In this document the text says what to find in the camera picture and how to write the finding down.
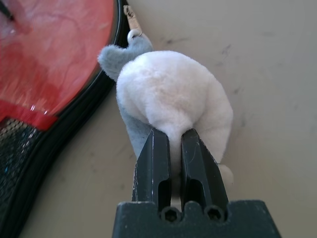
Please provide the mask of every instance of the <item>stuffed animal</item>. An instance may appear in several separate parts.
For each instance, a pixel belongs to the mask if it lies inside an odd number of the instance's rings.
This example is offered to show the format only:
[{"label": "stuffed animal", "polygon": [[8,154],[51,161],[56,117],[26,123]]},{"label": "stuffed animal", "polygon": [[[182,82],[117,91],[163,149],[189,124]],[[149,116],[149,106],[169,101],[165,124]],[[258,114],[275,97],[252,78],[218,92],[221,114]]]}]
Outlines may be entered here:
[{"label": "stuffed animal", "polygon": [[[134,152],[139,157],[153,127],[170,145],[172,191],[178,194],[181,136],[194,128],[217,163],[231,131],[233,111],[222,85],[195,60],[173,51],[153,51],[137,31],[128,35],[126,49],[103,48],[98,62],[116,81],[116,97]],[[233,184],[231,170],[219,165],[225,187]]]}]

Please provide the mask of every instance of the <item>white surface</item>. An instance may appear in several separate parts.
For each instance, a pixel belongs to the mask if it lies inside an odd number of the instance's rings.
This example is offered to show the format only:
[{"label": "white surface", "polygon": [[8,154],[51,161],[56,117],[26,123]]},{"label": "white surface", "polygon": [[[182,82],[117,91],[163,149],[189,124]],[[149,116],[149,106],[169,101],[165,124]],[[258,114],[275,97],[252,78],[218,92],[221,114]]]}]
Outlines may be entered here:
[{"label": "white surface", "polygon": [[[229,198],[264,200],[285,238],[317,237],[317,1],[131,5],[155,49],[196,59],[223,84],[235,117]],[[134,163],[112,92],[54,164],[21,237],[111,237]]]}]

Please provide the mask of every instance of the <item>fluffy white fur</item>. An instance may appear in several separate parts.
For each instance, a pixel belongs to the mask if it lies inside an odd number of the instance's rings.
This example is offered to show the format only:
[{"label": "fluffy white fur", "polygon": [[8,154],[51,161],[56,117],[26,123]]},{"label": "fluffy white fur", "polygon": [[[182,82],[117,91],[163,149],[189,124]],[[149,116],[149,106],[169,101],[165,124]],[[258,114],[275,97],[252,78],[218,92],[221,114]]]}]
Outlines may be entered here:
[{"label": "fluffy white fur", "polygon": [[[220,163],[233,112],[222,85],[195,60],[172,51],[142,54],[123,67],[117,99],[130,116],[168,136],[174,177],[181,170],[181,136],[191,128]],[[232,173],[219,168],[228,187]]]}]

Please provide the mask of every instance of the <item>stain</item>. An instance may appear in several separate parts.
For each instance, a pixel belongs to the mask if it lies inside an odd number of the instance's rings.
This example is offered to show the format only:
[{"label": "stain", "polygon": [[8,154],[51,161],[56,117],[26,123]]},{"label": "stain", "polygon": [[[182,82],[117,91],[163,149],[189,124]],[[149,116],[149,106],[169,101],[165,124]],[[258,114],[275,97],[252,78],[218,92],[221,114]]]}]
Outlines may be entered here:
[{"label": "stain", "polygon": [[134,157],[135,157],[135,156],[134,156],[134,153],[132,153],[132,154],[129,156],[129,160],[130,160],[130,159],[134,159]]},{"label": "stain", "polygon": [[233,94],[238,94],[239,91],[240,91],[240,88],[237,88],[237,89],[233,90]]},{"label": "stain", "polygon": [[261,33],[261,36],[264,36],[264,37],[274,37],[276,36],[276,34],[272,31],[264,31]]},{"label": "stain", "polygon": [[179,38],[179,39],[169,39],[166,41],[167,45],[173,45],[179,42],[183,42],[183,41],[188,41],[189,38],[188,37],[183,37],[183,38]]},{"label": "stain", "polygon": [[223,62],[222,62],[222,61],[219,61],[218,63],[215,64],[215,66],[221,67],[221,66],[223,66]]},{"label": "stain", "polygon": [[245,127],[247,125],[247,120],[246,120],[246,116],[245,114],[242,114],[242,118],[241,118],[241,127]]},{"label": "stain", "polygon": [[221,54],[225,55],[225,57],[228,57],[230,53],[231,44],[227,45],[225,48],[222,49]]}]

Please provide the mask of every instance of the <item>gray plush ear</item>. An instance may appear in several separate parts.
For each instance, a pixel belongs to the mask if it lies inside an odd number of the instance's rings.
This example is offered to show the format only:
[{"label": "gray plush ear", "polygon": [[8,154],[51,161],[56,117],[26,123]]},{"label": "gray plush ear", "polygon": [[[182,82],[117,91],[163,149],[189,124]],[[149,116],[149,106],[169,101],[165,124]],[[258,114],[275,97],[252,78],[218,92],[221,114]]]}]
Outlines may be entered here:
[{"label": "gray plush ear", "polygon": [[101,68],[114,81],[117,81],[125,64],[139,55],[153,51],[153,46],[146,36],[135,36],[129,43],[126,49],[115,45],[106,46],[98,56]]}]

